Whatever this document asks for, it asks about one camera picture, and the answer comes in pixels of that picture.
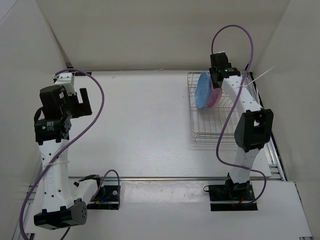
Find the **pink plastic plate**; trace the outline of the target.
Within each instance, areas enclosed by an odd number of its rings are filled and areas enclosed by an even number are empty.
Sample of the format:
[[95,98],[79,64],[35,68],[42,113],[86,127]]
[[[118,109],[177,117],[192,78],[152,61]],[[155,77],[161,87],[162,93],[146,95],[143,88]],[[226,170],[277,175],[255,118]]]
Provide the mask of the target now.
[[223,90],[221,88],[212,88],[209,100],[207,102],[208,108],[214,108],[221,99]]

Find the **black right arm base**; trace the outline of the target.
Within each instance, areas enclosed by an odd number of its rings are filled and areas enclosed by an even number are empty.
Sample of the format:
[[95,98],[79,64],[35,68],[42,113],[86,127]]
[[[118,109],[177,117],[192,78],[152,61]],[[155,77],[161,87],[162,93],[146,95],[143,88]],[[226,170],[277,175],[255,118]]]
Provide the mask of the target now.
[[255,194],[251,182],[233,183],[230,174],[224,184],[205,185],[203,191],[209,194],[211,212],[257,211]]

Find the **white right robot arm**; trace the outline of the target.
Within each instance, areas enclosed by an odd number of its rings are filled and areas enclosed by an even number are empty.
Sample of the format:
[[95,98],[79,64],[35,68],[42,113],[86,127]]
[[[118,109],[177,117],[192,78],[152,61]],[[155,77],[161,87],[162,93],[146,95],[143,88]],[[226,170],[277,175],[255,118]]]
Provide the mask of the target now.
[[244,87],[245,75],[232,67],[225,52],[211,54],[210,64],[213,88],[227,94],[233,103],[233,110],[238,114],[238,123],[234,130],[238,149],[228,174],[232,183],[224,188],[226,197],[236,200],[243,193],[240,184],[250,180],[250,170],[257,155],[270,141],[274,114],[271,109],[264,109]]

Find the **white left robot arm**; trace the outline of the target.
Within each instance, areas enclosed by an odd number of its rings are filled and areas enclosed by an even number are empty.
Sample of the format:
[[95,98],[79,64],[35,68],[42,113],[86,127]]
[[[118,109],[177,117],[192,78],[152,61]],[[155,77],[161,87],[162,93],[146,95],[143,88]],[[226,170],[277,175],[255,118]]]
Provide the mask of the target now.
[[73,104],[61,85],[42,88],[39,97],[42,107],[34,116],[34,132],[42,162],[43,202],[34,225],[47,230],[84,225],[86,204],[73,197],[69,185],[67,144]]

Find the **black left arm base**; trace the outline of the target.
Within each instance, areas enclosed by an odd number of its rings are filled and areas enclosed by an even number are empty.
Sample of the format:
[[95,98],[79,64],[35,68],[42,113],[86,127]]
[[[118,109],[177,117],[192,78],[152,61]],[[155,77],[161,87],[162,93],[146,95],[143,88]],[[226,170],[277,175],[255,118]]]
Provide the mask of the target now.
[[88,210],[119,210],[121,184],[103,184],[94,200],[87,204]]

